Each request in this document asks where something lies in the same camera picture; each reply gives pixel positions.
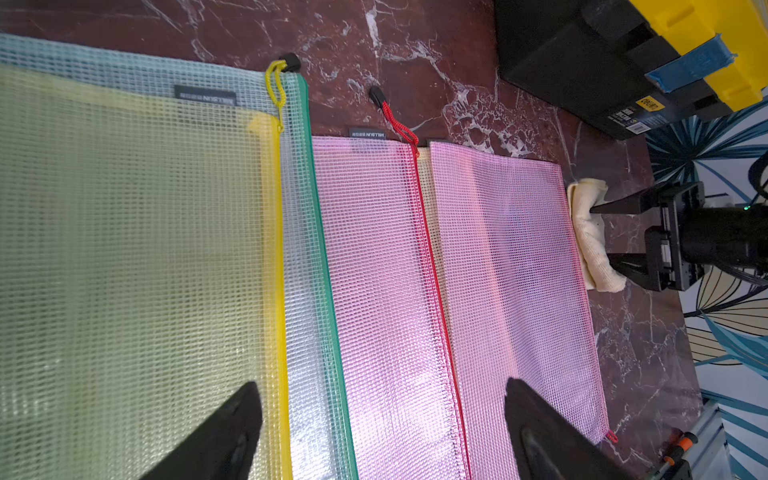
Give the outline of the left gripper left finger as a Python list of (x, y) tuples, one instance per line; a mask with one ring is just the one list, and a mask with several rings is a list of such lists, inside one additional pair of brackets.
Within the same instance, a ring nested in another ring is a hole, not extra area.
[(254, 381), (243, 384), (145, 479), (246, 479), (253, 464), (263, 409)]

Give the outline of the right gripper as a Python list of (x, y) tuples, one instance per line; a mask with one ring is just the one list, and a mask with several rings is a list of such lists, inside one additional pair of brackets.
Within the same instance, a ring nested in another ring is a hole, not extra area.
[(664, 184), (590, 209), (597, 215), (640, 215), (652, 208), (660, 225), (646, 231), (645, 253), (609, 253), (611, 267), (649, 291), (686, 291), (703, 277), (702, 265), (686, 260), (682, 232), (692, 214), (703, 207), (701, 182)]

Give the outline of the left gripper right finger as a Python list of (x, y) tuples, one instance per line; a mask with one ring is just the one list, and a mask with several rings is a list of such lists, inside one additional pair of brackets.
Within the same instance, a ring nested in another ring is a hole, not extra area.
[(629, 479), (521, 379), (506, 383), (504, 415), (522, 479)]

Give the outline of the cream wiping cloth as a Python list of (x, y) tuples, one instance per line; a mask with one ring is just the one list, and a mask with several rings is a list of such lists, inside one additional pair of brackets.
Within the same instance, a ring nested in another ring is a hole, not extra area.
[(604, 203), (607, 191), (605, 181), (585, 178), (571, 183), (566, 193), (586, 289), (618, 293), (627, 279), (610, 265), (602, 216), (591, 212)]

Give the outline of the pink mesh document bag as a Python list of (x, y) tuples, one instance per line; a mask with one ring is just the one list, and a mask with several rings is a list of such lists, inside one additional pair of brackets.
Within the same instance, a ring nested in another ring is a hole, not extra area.
[(514, 479), (509, 379), (591, 442), (610, 430), (562, 171), (444, 142), (429, 152), (471, 475)]

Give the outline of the yellow mesh document bag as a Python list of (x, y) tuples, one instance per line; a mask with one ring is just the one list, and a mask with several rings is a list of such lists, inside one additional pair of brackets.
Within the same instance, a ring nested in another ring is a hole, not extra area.
[(422, 196), (425, 204), (427, 228), (433, 249), (433, 257), (437, 271), (438, 286), (442, 298), (442, 305), (444, 307), (445, 316), (448, 316), (449, 304), (446, 293), (442, 244), (438, 222), (437, 198), (434, 187), (430, 149), (428, 147), (419, 147), (418, 151), (418, 173), (421, 182)]

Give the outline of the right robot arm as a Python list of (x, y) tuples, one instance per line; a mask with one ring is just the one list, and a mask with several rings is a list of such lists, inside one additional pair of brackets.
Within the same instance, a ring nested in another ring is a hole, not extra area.
[(732, 277), (767, 285), (767, 206), (707, 207), (701, 182), (649, 187), (594, 206), (605, 215), (639, 215), (656, 209), (660, 223), (645, 232), (643, 253), (610, 253), (613, 269), (651, 291), (685, 291), (713, 266)]

